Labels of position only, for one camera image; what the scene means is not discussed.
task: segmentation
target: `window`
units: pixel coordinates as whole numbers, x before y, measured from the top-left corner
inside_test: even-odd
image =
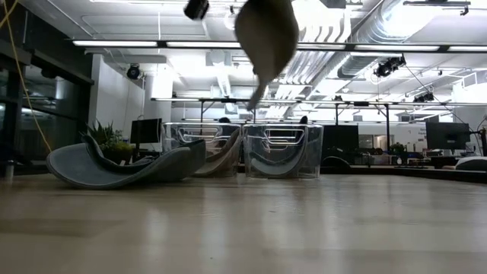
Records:
[[[358,136],[359,148],[374,148],[374,136],[373,135],[359,135]]]
[[[77,140],[77,122],[41,111],[34,111],[51,149],[72,145]],[[29,160],[45,161],[49,150],[37,129],[30,109],[22,108],[19,151]]]

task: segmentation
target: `blurry hanging object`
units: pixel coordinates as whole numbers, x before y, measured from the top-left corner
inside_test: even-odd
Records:
[[[208,0],[189,0],[184,14],[191,20],[202,20],[209,8]]]
[[[290,0],[249,0],[235,21],[235,36],[253,64],[259,87],[247,110],[253,110],[293,57],[298,45],[298,23]]]

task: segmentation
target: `ceiling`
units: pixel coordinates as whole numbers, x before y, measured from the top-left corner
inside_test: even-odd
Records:
[[[112,40],[235,40],[233,31],[225,26],[228,19],[228,5],[218,1],[210,8],[204,21],[191,21],[183,14],[184,0],[180,4],[143,5],[126,3],[91,2],[90,0],[21,0],[33,13],[60,29],[73,39],[112,39]],[[361,0],[359,9],[347,11],[353,28],[379,0]],[[412,35],[407,43],[487,43],[487,9],[470,8],[467,16],[460,16],[461,9],[441,9],[423,28]],[[414,18],[407,18],[401,24],[409,24]],[[180,49],[120,49],[102,52],[105,60],[126,67],[133,60],[147,57],[157,60],[166,56],[177,74],[174,90],[178,95],[193,91],[210,91],[218,86],[214,66],[208,66],[209,50]],[[228,51],[231,56],[245,56],[240,50]],[[411,71],[402,68],[389,78],[377,83],[372,69],[365,69],[351,81],[329,78],[326,84],[317,88],[322,78],[310,83],[314,95],[322,94],[329,100],[336,92],[344,100],[394,100],[413,92],[423,84],[434,86],[434,92],[449,94],[450,84],[468,75],[473,69],[487,68],[487,55],[469,54],[405,54]],[[147,73],[157,71],[157,61],[141,62]],[[252,87],[257,83],[248,62],[234,63],[227,69],[228,80],[232,86]]]

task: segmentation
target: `person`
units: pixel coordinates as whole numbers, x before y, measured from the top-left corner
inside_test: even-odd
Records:
[[[301,125],[307,125],[307,116],[304,115],[303,117],[301,117],[301,119],[299,120],[299,123]]]
[[[307,125],[307,116],[303,116],[301,117],[301,119],[299,120],[299,123],[300,125]],[[303,135],[303,132],[296,132],[296,140],[299,140],[299,138]]]
[[[218,120],[219,123],[231,123],[230,119],[227,117],[222,117]],[[221,126],[221,136],[226,136],[225,138],[228,139],[234,133],[235,128],[233,126]],[[226,139],[222,139],[218,141],[217,147],[223,148],[227,143]]]

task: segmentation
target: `exposed ceiling pipe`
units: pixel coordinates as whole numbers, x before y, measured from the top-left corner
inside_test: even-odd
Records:
[[[210,52],[210,59],[212,64],[218,68],[217,80],[222,97],[231,96],[231,85],[226,69],[226,59],[228,54],[221,49],[212,50]],[[225,114],[238,114],[238,106],[236,104],[225,104]]]
[[[404,0],[384,1],[351,37],[351,42],[404,43],[426,26],[438,11],[437,7],[404,6],[403,2]],[[351,56],[338,69],[337,74],[339,78],[354,78],[376,60],[375,56]]]

